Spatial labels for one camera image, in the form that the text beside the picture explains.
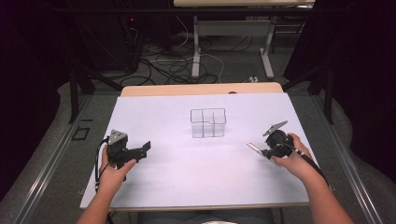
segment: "human hand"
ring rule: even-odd
[[[114,197],[120,189],[124,177],[134,167],[136,160],[130,160],[125,163],[119,170],[116,164],[108,162],[107,146],[102,151],[102,164],[100,166],[100,179],[98,193],[105,194],[108,197]]]
[[[301,142],[301,139],[295,133],[288,133],[293,139],[294,147],[301,150],[307,157],[312,159],[309,150],[304,144]],[[290,156],[286,159],[279,158],[276,156],[271,157],[271,159],[278,165],[285,167],[288,171],[297,176],[299,179],[304,180],[306,176],[311,176],[312,171],[316,172],[312,166],[306,162],[300,155],[298,155],[295,151],[293,151]]]

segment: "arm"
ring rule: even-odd
[[[290,136],[293,138],[294,146],[312,158],[300,137],[294,133],[290,133]],[[323,177],[296,152],[292,152],[287,159],[273,157],[272,160],[276,164],[284,166],[303,182],[311,203],[314,223],[353,223],[330,191]]]
[[[117,170],[114,164],[108,164],[107,146],[102,152],[102,164],[100,171],[99,189],[92,201],[79,218],[78,223],[106,223],[108,208],[113,200],[114,195],[120,189],[123,178],[136,164],[136,160],[131,160]]]

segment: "desk leg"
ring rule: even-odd
[[[192,77],[199,76],[199,65],[201,60],[201,50],[199,48],[198,18],[194,16],[194,60],[192,64]]]
[[[264,65],[265,75],[268,79],[274,79],[274,72],[271,67],[270,59],[268,58],[268,52],[271,48],[271,41],[274,36],[274,30],[276,26],[276,17],[272,17],[270,21],[270,26],[268,27],[268,33],[265,37],[264,49],[260,49],[260,54],[262,56],[262,64]]]

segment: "forearm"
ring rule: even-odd
[[[302,181],[311,203],[314,223],[353,223],[323,177],[313,173]]]
[[[113,197],[98,192],[78,220],[80,223],[106,223],[108,208]]]

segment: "white tabletop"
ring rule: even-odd
[[[176,7],[304,6],[315,0],[175,0]]]
[[[219,107],[226,110],[224,136],[192,138],[191,110]],[[299,179],[246,145],[268,149],[262,134],[284,120],[289,123],[281,130],[300,135],[310,148],[286,93],[120,97],[106,135],[121,131],[128,134],[128,148],[151,141],[151,149],[128,174],[110,210],[307,205]],[[94,171],[81,208],[95,194],[93,182]]]

